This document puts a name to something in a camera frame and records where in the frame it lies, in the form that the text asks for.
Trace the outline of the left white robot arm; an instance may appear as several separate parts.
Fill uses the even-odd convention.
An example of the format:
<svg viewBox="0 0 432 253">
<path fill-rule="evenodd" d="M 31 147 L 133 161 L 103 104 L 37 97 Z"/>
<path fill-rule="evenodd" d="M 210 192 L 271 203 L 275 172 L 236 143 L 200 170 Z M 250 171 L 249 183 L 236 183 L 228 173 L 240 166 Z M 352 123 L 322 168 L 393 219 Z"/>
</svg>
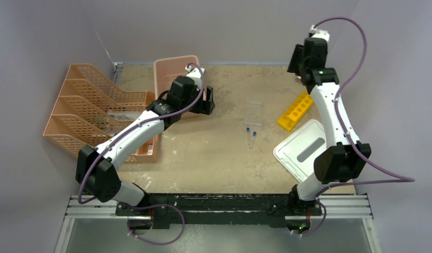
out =
<svg viewBox="0 0 432 253">
<path fill-rule="evenodd" d="M 178 122 L 186 112 L 210 115 L 215 108 L 213 88 L 204 85 L 197 69 L 178 76 L 170 89 L 151 102 L 128 127 L 95 147 L 85 145 L 78 154 L 75 179 L 80 184 L 78 202 L 84 190 L 101 202 L 115 200 L 129 204 L 137 216 L 149 210 L 146 193 L 133 183 L 122 181 L 118 169 L 142 145 Z"/>
</svg>

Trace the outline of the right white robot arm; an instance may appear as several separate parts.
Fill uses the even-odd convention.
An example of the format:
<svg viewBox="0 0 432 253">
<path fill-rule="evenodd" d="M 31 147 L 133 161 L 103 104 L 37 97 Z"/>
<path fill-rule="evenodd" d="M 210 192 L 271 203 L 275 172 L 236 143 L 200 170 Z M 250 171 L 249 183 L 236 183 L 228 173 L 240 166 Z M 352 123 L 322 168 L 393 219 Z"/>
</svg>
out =
<svg viewBox="0 0 432 253">
<path fill-rule="evenodd" d="M 288 67 L 288 72 L 301 77 L 319 110 L 327 147 L 314 159 L 313 173 L 289 193 L 288 207 L 296 215 L 313 207 L 322 190 L 360 175 L 365 161 L 356 151 L 362 152 L 366 158 L 371 155 L 370 144 L 362 143 L 350 125 L 338 94 L 337 72 L 325 67 L 327 55 L 326 39 L 307 37 L 302 45 L 296 45 Z"/>
</svg>

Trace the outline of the yellow test tube rack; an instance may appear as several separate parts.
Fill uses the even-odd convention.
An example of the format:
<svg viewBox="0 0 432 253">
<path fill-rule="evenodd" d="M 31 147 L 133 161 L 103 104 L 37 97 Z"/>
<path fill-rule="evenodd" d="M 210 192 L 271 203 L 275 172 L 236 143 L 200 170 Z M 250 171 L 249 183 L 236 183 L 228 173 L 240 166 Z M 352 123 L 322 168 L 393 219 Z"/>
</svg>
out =
<svg viewBox="0 0 432 253">
<path fill-rule="evenodd" d="M 296 100 L 278 118 L 276 124 L 290 132 L 313 105 L 313 100 L 307 91 L 303 91 Z"/>
</svg>

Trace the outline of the blue capped test tube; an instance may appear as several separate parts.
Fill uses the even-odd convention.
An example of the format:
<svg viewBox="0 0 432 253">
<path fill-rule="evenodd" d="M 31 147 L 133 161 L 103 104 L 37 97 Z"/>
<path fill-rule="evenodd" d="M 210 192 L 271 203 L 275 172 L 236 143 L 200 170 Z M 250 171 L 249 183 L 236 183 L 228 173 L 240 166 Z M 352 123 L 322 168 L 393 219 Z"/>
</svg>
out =
<svg viewBox="0 0 432 253">
<path fill-rule="evenodd" d="M 254 145 L 254 142 L 255 142 L 256 136 L 257 136 L 257 132 L 254 131 L 253 134 L 252 134 L 251 140 L 250 140 L 250 142 L 249 142 L 249 148 L 250 148 L 250 149 L 251 149 L 251 148 L 253 147 L 253 145 Z"/>
<path fill-rule="evenodd" d="M 250 145 L 251 137 L 252 137 L 250 127 L 246 127 L 246 134 L 247 134 L 247 144 Z"/>
</svg>

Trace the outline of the clear plastic tube rack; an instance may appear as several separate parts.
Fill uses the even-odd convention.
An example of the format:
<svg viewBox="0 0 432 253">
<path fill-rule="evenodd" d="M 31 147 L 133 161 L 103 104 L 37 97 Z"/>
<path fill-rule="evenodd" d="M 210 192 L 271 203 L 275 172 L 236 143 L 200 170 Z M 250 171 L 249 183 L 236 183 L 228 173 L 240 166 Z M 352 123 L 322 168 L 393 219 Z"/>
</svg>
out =
<svg viewBox="0 0 432 253">
<path fill-rule="evenodd" d="M 245 124 L 247 127 L 262 127 L 263 104 L 260 101 L 248 101 L 245 104 Z"/>
</svg>

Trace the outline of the pink plastic bin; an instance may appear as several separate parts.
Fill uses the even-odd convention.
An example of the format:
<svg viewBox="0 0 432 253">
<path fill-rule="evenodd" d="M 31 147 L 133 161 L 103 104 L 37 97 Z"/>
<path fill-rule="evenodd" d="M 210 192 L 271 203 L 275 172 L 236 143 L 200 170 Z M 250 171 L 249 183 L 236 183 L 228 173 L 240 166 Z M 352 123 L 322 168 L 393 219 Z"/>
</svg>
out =
<svg viewBox="0 0 432 253">
<path fill-rule="evenodd" d="M 175 80 L 179 76 L 188 75 L 187 66 L 189 63 L 196 63 L 201 67 L 203 72 L 203 76 L 206 75 L 206 69 L 203 68 L 199 59 L 195 55 L 185 55 L 178 57 L 170 57 L 164 59 L 158 59 L 153 64 L 153 72 L 154 72 L 154 83 L 155 83 L 155 96 L 156 98 L 164 92 L 168 91 L 171 88 L 173 80 Z M 198 70 L 194 70 L 195 65 L 191 65 L 191 77 L 197 77 L 201 81 L 201 75 Z M 195 98 L 191 98 L 185 100 L 185 103 L 179 107 L 179 109 L 185 108 L 189 104 L 191 104 Z M 181 119 L 184 118 L 192 118 L 200 116 L 201 114 L 192 113 L 190 110 L 181 114 Z"/>
</svg>

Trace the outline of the white plastic tray lid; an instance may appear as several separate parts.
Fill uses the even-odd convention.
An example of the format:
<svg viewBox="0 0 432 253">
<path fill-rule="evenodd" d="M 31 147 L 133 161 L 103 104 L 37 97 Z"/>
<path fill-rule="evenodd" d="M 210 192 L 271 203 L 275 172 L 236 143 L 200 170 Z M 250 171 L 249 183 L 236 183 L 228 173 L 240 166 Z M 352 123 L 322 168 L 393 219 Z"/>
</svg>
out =
<svg viewBox="0 0 432 253">
<path fill-rule="evenodd" d="M 333 130 L 331 123 L 310 119 L 274 148 L 275 158 L 298 182 L 313 173 L 315 158 L 327 149 L 326 130 Z"/>
</svg>

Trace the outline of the orange mesh file rack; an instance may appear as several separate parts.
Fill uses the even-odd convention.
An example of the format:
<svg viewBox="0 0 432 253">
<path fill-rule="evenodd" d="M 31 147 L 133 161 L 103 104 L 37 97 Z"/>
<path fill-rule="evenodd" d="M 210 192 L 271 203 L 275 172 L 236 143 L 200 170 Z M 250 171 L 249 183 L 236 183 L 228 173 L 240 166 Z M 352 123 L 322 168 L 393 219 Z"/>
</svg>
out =
<svg viewBox="0 0 432 253">
<path fill-rule="evenodd" d="M 103 143 L 131 123 L 111 112 L 141 113 L 153 98 L 150 91 L 120 89 L 92 64 L 71 64 L 43 135 L 76 158 L 86 144 Z"/>
</svg>

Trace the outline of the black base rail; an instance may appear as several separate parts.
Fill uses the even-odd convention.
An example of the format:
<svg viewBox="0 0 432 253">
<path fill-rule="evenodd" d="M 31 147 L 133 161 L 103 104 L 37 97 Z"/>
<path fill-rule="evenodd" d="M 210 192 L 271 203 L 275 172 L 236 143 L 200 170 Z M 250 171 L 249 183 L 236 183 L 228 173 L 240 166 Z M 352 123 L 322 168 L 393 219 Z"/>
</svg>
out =
<svg viewBox="0 0 432 253">
<path fill-rule="evenodd" d="M 267 225 L 306 232 L 321 219 L 366 219 L 372 211 L 366 195 L 328 194 L 306 207 L 292 207 L 287 194 L 152 193 L 146 210 L 110 200 L 81 205 L 71 196 L 66 218 L 113 218 L 136 229 L 170 225 Z"/>
</svg>

